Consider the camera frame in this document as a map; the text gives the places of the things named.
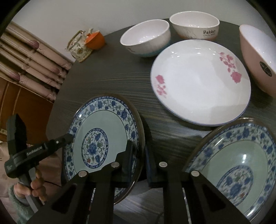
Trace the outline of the green fuzzy sleeve forearm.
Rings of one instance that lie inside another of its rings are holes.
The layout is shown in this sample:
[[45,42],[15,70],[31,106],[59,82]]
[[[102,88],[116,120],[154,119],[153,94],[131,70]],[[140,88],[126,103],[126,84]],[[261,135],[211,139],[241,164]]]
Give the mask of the green fuzzy sleeve forearm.
[[15,193],[15,185],[12,185],[8,190],[9,200],[16,209],[18,215],[17,223],[27,223],[27,221],[34,215],[34,212],[26,198],[21,198]]

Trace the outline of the person's left hand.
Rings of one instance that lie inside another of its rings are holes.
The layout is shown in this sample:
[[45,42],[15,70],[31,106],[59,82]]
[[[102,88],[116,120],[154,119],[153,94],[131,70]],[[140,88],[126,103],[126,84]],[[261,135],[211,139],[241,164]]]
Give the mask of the person's left hand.
[[41,201],[47,201],[46,188],[44,186],[44,180],[42,178],[42,173],[37,169],[36,178],[30,184],[30,188],[17,183],[14,185],[14,194],[19,198],[25,198],[26,196],[38,197]]

